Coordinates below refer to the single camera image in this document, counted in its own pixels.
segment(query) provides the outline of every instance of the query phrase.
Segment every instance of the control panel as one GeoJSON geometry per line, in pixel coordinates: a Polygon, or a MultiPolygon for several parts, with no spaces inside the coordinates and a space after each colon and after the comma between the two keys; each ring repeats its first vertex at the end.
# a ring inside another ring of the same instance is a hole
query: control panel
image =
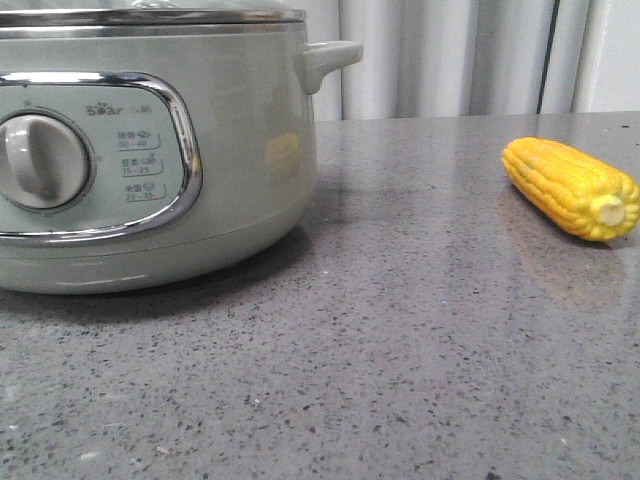
{"type": "Polygon", "coordinates": [[[184,103],[155,77],[0,74],[0,243],[165,224],[195,202],[198,158],[184,103]]]}

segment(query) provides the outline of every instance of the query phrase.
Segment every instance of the corn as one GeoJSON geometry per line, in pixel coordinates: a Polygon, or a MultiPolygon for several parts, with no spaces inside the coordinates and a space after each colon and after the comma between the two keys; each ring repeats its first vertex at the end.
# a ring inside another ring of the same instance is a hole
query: corn
{"type": "Polygon", "coordinates": [[[624,172],[553,140],[511,142],[502,165],[513,184],[566,232],[608,241],[633,229],[640,188],[624,172]]]}

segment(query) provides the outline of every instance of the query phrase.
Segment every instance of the brand logo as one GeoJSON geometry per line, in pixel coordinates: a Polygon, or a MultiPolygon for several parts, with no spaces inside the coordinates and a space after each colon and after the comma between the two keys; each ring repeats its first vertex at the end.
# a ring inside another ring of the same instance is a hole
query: brand logo
{"type": "Polygon", "coordinates": [[[90,117],[120,115],[122,110],[124,109],[121,107],[113,107],[105,102],[98,102],[96,105],[87,105],[87,115],[90,117]]]}

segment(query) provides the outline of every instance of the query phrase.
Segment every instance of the pot handle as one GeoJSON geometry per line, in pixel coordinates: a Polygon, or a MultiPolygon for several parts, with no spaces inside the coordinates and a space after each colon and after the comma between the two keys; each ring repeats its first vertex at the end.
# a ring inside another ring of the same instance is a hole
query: pot handle
{"type": "Polygon", "coordinates": [[[362,60],[362,45],[346,40],[309,43],[302,52],[302,88],[313,95],[322,86],[322,79],[338,68],[362,60]]]}

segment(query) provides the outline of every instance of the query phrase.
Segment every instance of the glass lid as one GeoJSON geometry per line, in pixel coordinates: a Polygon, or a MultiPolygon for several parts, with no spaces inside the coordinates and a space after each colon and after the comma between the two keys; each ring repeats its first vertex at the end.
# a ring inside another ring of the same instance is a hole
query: glass lid
{"type": "Polygon", "coordinates": [[[303,21],[275,0],[0,0],[0,28],[303,21]]]}

